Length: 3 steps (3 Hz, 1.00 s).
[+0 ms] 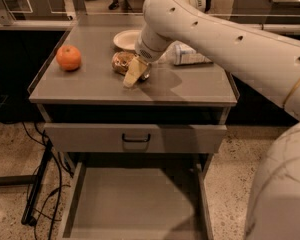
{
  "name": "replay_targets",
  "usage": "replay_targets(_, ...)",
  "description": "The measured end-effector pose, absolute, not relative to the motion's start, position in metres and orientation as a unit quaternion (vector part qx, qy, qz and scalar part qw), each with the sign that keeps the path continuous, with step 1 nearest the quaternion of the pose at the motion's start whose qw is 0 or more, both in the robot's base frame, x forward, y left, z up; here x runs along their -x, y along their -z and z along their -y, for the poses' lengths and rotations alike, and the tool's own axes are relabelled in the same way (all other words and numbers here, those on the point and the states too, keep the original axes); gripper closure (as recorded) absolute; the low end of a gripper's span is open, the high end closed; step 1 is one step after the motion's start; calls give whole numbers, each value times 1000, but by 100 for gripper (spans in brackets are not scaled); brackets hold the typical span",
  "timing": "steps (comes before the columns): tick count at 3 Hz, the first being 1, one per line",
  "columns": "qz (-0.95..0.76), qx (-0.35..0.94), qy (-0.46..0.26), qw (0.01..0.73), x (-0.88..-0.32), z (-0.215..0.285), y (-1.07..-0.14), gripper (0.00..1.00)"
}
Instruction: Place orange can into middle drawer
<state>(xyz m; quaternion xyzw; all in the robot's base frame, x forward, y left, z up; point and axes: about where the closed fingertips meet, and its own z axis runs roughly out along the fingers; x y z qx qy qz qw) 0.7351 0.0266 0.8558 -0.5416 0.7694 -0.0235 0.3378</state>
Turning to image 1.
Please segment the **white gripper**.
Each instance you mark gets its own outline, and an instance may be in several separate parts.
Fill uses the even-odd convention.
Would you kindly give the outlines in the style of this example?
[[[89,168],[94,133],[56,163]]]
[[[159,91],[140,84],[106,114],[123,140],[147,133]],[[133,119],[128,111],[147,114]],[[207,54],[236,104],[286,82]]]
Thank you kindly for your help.
[[[124,86],[131,88],[148,69],[147,62],[159,60],[171,43],[170,38],[159,35],[145,24],[135,42],[135,51],[139,57],[130,62],[123,80]]]

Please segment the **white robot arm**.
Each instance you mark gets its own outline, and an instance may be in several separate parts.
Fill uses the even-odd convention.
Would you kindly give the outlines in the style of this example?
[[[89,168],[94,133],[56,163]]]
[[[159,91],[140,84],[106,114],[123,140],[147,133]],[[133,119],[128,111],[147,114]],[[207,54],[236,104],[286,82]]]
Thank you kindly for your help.
[[[300,41],[207,15],[204,0],[145,0],[124,78],[133,86],[174,41],[203,54],[297,119],[261,160],[244,240],[300,240]]]

